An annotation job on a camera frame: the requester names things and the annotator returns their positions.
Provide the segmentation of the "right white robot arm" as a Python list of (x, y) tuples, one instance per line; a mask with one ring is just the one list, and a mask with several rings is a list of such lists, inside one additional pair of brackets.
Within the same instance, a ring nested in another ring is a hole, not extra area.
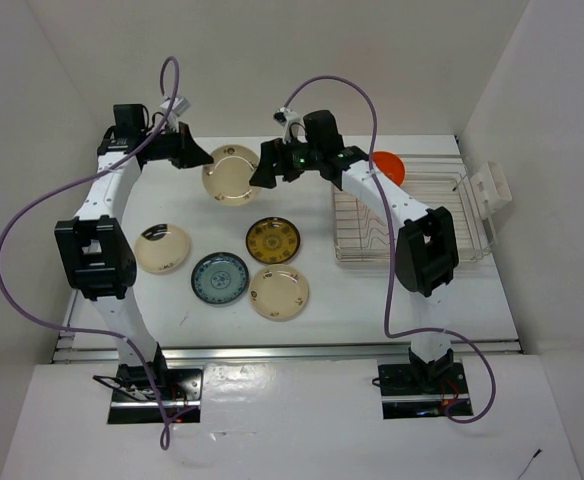
[(453, 364), (444, 328), (425, 325), (440, 303), (438, 289), (451, 282), (459, 264), (451, 213), (414, 199), (375, 166), (371, 152), (346, 145), (330, 111), (299, 116), (281, 107), (273, 119), (283, 133), (262, 143), (250, 184), (273, 189), (278, 181), (291, 183), (307, 171), (316, 171), (385, 218), (390, 243), (388, 285), (401, 285), (410, 293), (421, 323), (409, 333), (413, 338), (408, 350), (410, 381), (420, 392), (433, 392)]

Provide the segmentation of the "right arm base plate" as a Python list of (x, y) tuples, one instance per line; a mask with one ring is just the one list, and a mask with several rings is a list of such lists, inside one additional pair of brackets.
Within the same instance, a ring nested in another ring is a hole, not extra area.
[(427, 386), (418, 384), (409, 364), (380, 364), (371, 384), (380, 390), (383, 418), (470, 418), (473, 407), (461, 362), (455, 362), (442, 377)]

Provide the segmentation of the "orange plastic plate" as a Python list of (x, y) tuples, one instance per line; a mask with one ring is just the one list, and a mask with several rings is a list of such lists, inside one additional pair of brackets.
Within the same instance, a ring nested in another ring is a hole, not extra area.
[(375, 151), (373, 161), (376, 167), (397, 186), (404, 183), (406, 167), (398, 155), (388, 151)]

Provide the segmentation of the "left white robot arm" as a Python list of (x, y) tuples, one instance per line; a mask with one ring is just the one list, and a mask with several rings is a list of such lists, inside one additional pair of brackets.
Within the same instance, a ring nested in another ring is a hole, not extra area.
[(143, 105), (114, 106), (115, 123), (97, 148), (99, 177), (73, 218), (58, 222), (54, 229), (70, 286), (92, 303), (115, 335), (118, 380), (152, 400), (169, 391), (171, 375), (133, 293), (137, 263), (120, 220), (148, 162), (167, 160), (178, 169), (211, 163), (211, 156), (180, 120), (188, 107), (183, 97), (164, 102), (159, 132), (152, 135)]

